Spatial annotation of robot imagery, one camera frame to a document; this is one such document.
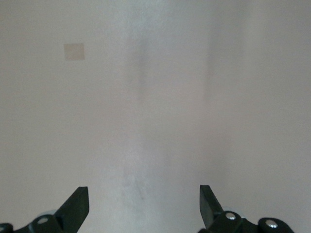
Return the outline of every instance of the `metal screw head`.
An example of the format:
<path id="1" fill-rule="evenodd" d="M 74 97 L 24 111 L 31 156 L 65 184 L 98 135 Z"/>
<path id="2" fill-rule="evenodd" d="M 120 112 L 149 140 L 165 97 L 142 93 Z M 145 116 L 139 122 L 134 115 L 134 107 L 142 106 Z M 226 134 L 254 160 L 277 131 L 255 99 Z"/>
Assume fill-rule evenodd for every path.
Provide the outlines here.
<path id="1" fill-rule="evenodd" d="M 269 227 L 271 227 L 271 228 L 277 228 L 277 223 L 274 222 L 274 221 L 271 220 L 271 219 L 268 219 L 268 220 L 266 221 L 266 224 L 267 224 Z"/>
<path id="2" fill-rule="evenodd" d="M 235 215 L 233 214 L 233 213 L 226 213 L 226 215 L 225 215 L 228 219 L 230 219 L 230 220 L 235 220 L 236 219 L 236 217 L 235 217 Z"/>
<path id="3" fill-rule="evenodd" d="M 41 219 L 39 219 L 38 224 L 43 224 L 45 222 L 47 222 L 49 219 L 47 217 L 43 217 Z"/>

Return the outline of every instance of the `white wall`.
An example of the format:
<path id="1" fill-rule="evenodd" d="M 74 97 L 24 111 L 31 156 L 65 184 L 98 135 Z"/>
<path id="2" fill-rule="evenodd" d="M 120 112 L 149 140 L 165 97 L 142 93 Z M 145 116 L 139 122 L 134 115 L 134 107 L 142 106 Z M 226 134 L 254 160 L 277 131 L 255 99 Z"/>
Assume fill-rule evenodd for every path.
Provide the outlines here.
<path id="1" fill-rule="evenodd" d="M 1 0 L 0 222 L 87 185 L 79 232 L 203 227 L 199 185 L 311 228 L 311 2 Z M 64 44 L 84 43 L 66 61 Z"/>

